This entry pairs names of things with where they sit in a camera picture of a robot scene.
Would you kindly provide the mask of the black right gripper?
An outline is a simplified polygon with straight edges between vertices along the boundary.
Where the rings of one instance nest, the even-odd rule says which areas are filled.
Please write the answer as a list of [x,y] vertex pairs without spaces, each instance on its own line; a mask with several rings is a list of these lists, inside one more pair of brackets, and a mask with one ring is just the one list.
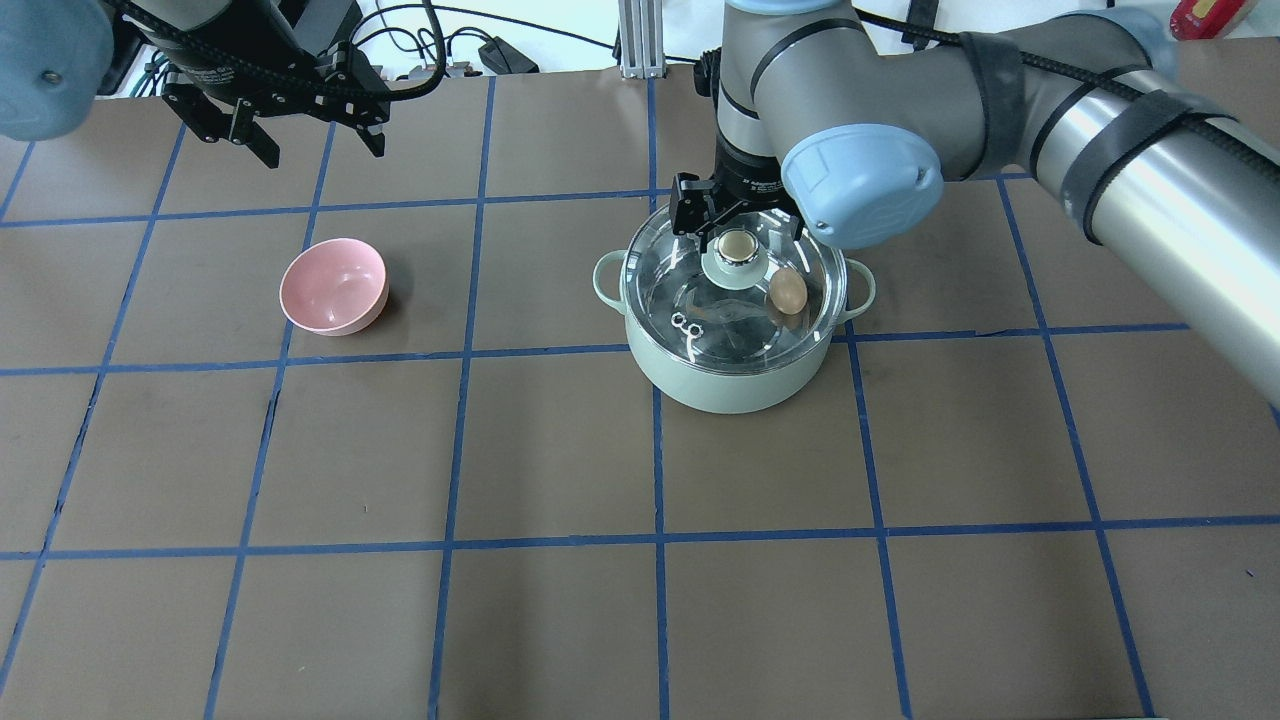
[[668,217],[675,234],[709,241],[716,227],[739,211],[781,210],[799,215],[794,199],[785,188],[780,161],[739,149],[722,131],[716,132],[716,159],[712,176],[700,178],[689,172],[675,174]]

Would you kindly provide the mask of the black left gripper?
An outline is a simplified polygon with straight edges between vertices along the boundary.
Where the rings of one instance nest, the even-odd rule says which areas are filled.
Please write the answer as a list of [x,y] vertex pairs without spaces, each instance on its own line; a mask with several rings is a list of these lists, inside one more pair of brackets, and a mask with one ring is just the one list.
[[[248,149],[276,169],[278,143],[238,100],[273,109],[293,97],[315,100],[310,86],[325,85],[323,105],[332,119],[353,129],[375,158],[385,155],[390,104],[353,95],[389,90],[351,42],[356,1],[163,1],[160,18],[198,40],[193,46],[160,37],[163,54],[191,83],[165,85],[163,101],[205,143]],[[210,97],[234,106],[227,110]]]

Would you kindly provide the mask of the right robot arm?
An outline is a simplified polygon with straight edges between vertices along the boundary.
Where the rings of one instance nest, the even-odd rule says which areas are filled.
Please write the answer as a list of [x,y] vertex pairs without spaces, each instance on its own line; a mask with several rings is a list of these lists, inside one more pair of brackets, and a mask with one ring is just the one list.
[[919,224],[945,183],[1020,167],[1271,404],[1279,396],[1277,150],[1175,79],[1135,8],[1001,33],[922,29],[883,56],[847,1],[728,1],[698,90],[716,169],[681,173],[675,231],[780,209],[840,250]]

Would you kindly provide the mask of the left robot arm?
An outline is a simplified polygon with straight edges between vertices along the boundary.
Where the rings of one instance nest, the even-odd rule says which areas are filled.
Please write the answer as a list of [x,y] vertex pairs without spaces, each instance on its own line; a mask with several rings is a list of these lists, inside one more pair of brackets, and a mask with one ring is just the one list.
[[279,1],[142,1],[140,8],[186,33],[168,38],[105,1],[3,4],[3,135],[45,141],[84,123],[106,79],[116,28],[127,26],[169,61],[163,101],[206,143],[248,149],[279,164],[262,118],[307,115],[356,132],[375,156],[385,152],[387,101],[328,97],[288,79],[343,90],[383,91],[385,82],[352,42],[353,1],[306,1],[288,14]]

